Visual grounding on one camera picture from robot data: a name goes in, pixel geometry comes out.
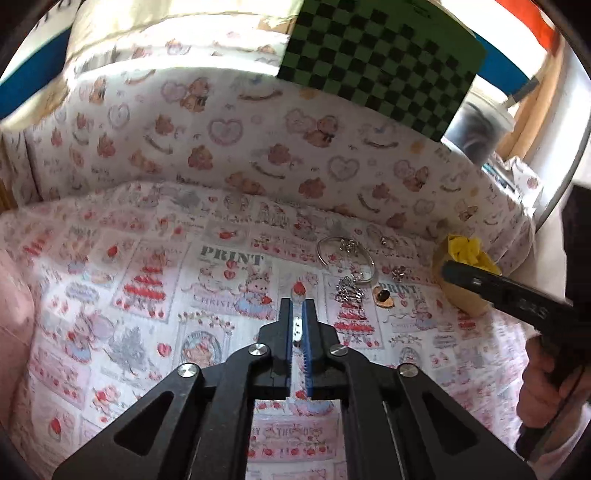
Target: metal pivot bolt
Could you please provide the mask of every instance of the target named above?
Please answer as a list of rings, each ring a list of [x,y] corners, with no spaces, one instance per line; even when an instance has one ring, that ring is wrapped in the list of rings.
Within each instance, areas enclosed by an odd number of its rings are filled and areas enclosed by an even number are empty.
[[[348,352],[349,348],[345,347],[345,345],[341,345],[340,343],[336,343],[330,347],[330,354],[334,356],[345,356]]]
[[[199,367],[195,364],[182,364],[177,368],[177,373],[183,378],[191,378],[197,375]]]
[[[248,353],[254,356],[265,355],[269,351],[269,347],[264,343],[253,343],[248,347]]]
[[[400,375],[403,377],[412,378],[418,375],[418,368],[413,364],[402,364],[398,367],[398,372],[400,372]]]

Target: red heart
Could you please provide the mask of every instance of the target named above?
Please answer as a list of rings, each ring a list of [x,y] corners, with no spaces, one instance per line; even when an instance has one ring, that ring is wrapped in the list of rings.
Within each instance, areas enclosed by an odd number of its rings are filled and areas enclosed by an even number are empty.
[[[159,343],[158,344],[158,353],[160,354],[160,356],[166,358],[171,354],[172,351],[173,351],[173,348],[169,344],[167,344],[167,343]]]

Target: blue stripe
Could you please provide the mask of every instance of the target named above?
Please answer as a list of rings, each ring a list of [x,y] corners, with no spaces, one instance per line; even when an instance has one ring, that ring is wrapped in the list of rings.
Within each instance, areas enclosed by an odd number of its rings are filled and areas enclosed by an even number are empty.
[[[493,84],[505,95],[513,95],[523,87],[529,78],[517,65],[510,61],[498,48],[487,42],[476,32],[476,39],[486,49],[486,59],[478,75]]]
[[[68,28],[52,38],[0,85],[0,119],[13,113],[31,95],[59,75],[66,61],[71,30]]]

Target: green checkerboard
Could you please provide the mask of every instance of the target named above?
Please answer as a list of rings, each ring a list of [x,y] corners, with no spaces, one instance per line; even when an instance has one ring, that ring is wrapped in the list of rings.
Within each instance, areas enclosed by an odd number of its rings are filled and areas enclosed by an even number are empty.
[[[441,140],[485,50],[427,0],[304,0],[278,78]]]

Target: patterned tablecloth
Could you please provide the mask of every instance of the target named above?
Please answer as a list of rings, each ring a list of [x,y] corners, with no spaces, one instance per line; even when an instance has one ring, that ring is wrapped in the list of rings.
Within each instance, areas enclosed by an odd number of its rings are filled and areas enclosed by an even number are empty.
[[[500,312],[471,319],[449,305],[430,274],[431,242],[310,206],[147,182],[9,212],[0,231],[37,308],[10,434],[44,479],[179,363],[208,367],[252,343],[282,297],[296,313],[314,299],[343,343],[380,364],[417,364],[515,440],[524,334]],[[335,248],[322,268],[326,235],[368,247],[393,308],[377,308],[369,289],[363,309],[336,301],[339,277],[360,267]],[[396,283],[400,265],[410,274]],[[294,362],[291,397],[256,402],[247,477],[345,478],[339,405],[306,399],[298,350]]]

